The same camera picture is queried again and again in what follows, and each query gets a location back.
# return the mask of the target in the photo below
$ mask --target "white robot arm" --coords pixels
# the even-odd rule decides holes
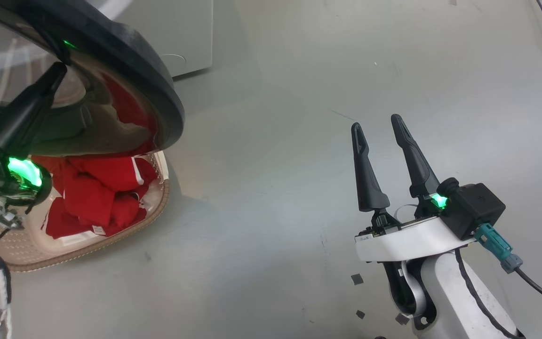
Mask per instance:
[[[542,294],[492,227],[505,204],[482,183],[460,187],[448,178],[439,184],[402,118],[393,114],[391,122],[409,170],[409,192],[419,201],[415,220],[408,223],[386,211],[390,201],[374,175],[361,125],[353,124],[351,133],[359,210],[374,211],[372,225],[355,236],[355,247],[359,259],[383,264],[399,311],[396,320],[411,320],[420,339],[524,338],[459,253],[478,241],[505,272],[517,272]]]

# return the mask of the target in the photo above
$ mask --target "laundry basket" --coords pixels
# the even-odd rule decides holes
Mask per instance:
[[[11,271],[28,272],[73,260],[97,251],[118,240],[135,234],[154,221],[168,202],[170,184],[168,168],[163,152],[141,156],[150,162],[158,174],[142,198],[147,215],[137,223],[113,236],[96,235],[84,232],[73,236],[53,239],[41,230],[47,212],[59,193],[52,189],[48,199],[35,206],[24,220],[24,230],[11,230],[0,240],[0,256]]]

